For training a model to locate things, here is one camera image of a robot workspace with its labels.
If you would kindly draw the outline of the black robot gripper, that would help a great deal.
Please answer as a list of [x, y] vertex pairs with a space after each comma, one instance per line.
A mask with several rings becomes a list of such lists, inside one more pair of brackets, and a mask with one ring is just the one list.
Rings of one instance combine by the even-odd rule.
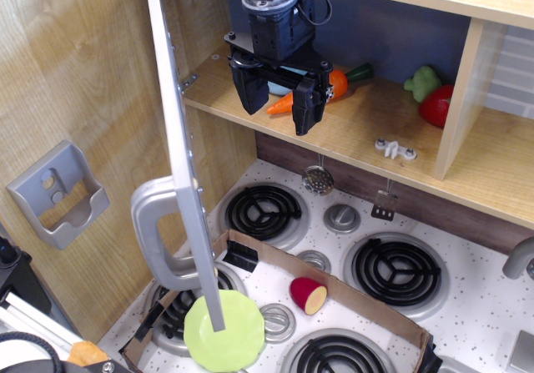
[[[229, 66], [244, 110], [255, 114], [269, 100], [268, 82], [293, 89], [292, 115], [297, 136], [306, 135], [325, 109], [332, 64], [313, 47], [315, 27], [297, 7], [277, 13], [248, 13], [247, 33], [229, 32]], [[285, 69], [306, 71], [300, 75]]]

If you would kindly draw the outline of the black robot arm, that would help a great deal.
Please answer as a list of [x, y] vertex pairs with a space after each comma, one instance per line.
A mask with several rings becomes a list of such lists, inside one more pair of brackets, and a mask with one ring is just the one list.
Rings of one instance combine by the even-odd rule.
[[239, 99], [248, 114], [269, 100], [270, 83], [293, 95], [295, 132], [306, 135], [321, 121], [330, 98], [333, 65], [316, 52], [315, 30], [329, 22], [330, 2], [322, 20], [315, 0], [241, 0], [249, 21], [248, 33], [230, 32], [229, 66]]

